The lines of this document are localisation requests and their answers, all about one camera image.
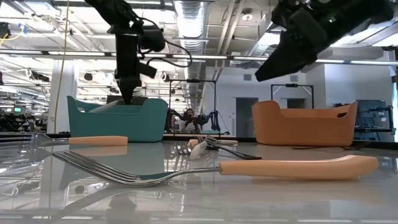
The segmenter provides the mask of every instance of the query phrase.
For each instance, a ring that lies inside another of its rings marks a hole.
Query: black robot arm
[[[116,67],[114,77],[126,105],[130,105],[136,87],[142,85],[140,74],[154,78],[156,68],[140,63],[137,53],[160,52],[165,48],[163,30],[144,26],[145,18],[139,17],[123,0],[85,0],[93,6],[111,26],[108,33],[116,36]]]
[[[218,111],[214,110],[209,113],[209,115],[199,115],[193,119],[194,124],[200,125],[201,129],[203,125],[207,124],[211,120],[211,130],[221,131],[221,128],[218,124]]]
[[[258,81],[299,72],[318,54],[366,21],[391,20],[389,0],[279,0],[272,22],[286,28],[278,48],[256,72]]]
[[[187,121],[187,122],[193,122],[193,125],[200,126],[200,129],[203,128],[203,125],[207,124],[209,120],[211,120],[211,130],[214,131],[221,131],[221,128],[218,124],[218,111],[212,111],[209,113],[209,115],[198,115],[194,118],[189,118],[187,116],[180,115],[178,112],[176,112],[173,109],[169,109],[167,111],[167,119],[166,119],[166,125],[165,125],[165,130],[170,131],[173,126],[173,121],[172,117],[177,116],[179,117],[182,121]]]

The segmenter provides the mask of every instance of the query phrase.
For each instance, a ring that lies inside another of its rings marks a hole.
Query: yellow cable
[[[4,41],[18,39],[23,33],[24,33],[24,26],[21,26],[21,32],[18,34],[18,36],[13,37],[13,38],[10,38],[10,39],[6,39],[6,38],[8,37],[8,34],[6,34],[6,35],[1,39],[0,47],[2,46],[2,43],[3,43]]]
[[[6,40],[7,37],[8,37],[8,34],[4,35],[4,37],[1,39],[0,47],[2,46],[2,43]]]
[[[54,133],[57,132],[57,113],[58,113],[58,101],[60,99],[60,90],[62,84],[62,77],[63,77],[63,66],[65,64],[65,55],[67,54],[67,34],[68,34],[68,16],[69,16],[69,0],[67,2],[67,17],[65,20],[65,41],[63,43],[63,55],[62,55],[62,64],[61,64],[61,74],[60,74],[60,82],[58,84],[58,93],[57,93],[57,100],[55,102],[55,115],[54,115]]]

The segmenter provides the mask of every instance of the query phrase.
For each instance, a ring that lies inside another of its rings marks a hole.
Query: orange basket
[[[349,146],[358,102],[332,109],[281,109],[275,101],[252,107],[254,132],[261,144],[277,146]]]

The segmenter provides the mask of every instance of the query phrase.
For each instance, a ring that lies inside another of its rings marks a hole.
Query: peach fork handle
[[[324,161],[221,161],[222,175],[352,180],[378,168],[375,157],[345,156]]]
[[[84,144],[89,146],[127,146],[125,136],[95,136],[69,138],[69,144]]]

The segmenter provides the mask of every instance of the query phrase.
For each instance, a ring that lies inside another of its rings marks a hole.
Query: utensil
[[[197,137],[197,139],[191,139],[191,140],[189,140],[187,146],[190,149],[193,149],[197,144],[200,143],[200,141],[198,140],[199,138],[203,139],[202,137]],[[217,145],[235,146],[235,145],[239,144],[239,142],[235,141],[235,140],[217,140],[216,139],[216,141],[217,141]]]
[[[89,146],[127,146],[124,136],[95,136],[78,138],[49,138],[45,134],[8,134],[0,138],[0,146],[31,145],[32,147],[56,146],[63,144],[84,144]]]
[[[227,149],[227,148],[225,148],[223,146],[220,146],[218,144],[218,140],[213,138],[213,137],[211,137],[211,136],[207,136],[205,139],[202,138],[202,137],[197,137],[197,138],[198,138],[199,142],[206,141],[207,144],[208,144],[208,149],[209,150],[222,149],[222,150],[227,151],[227,152],[229,152],[229,153],[231,153],[231,154],[233,154],[233,155],[235,155],[235,156],[237,156],[237,157],[239,157],[241,159],[244,159],[244,160],[259,160],[259,159],[262,159],[261,157],[248,155],[248,154],[245,154],[245,153],[242,153],[242,152],[237,152],[237,151],[234,151],[234,150]]]
[[[181,147],[175,146],[174,148],[175,151],[180,155],[190,155],[192,152],[192,150],[186,146],[181,146]]]
[[[353,180],[378,169],[377,158],[350,155],[324,161],[220,161],[218,167],[186,169],[152,175],[134,175],[113,169],[94,159],[71,151],[55,152],[52,155],[96,177],[130,187],[149,187],[179,175],[202,172],[305,180]]]
[[[189,159],[190,160],[195,160],[195,159],[199,159],[200,154],[203,153],[203,151],[205,151],[207,148],[207,142],[203,141],[199,144],[197,144],[193,149],[191,154],[189,155]]]

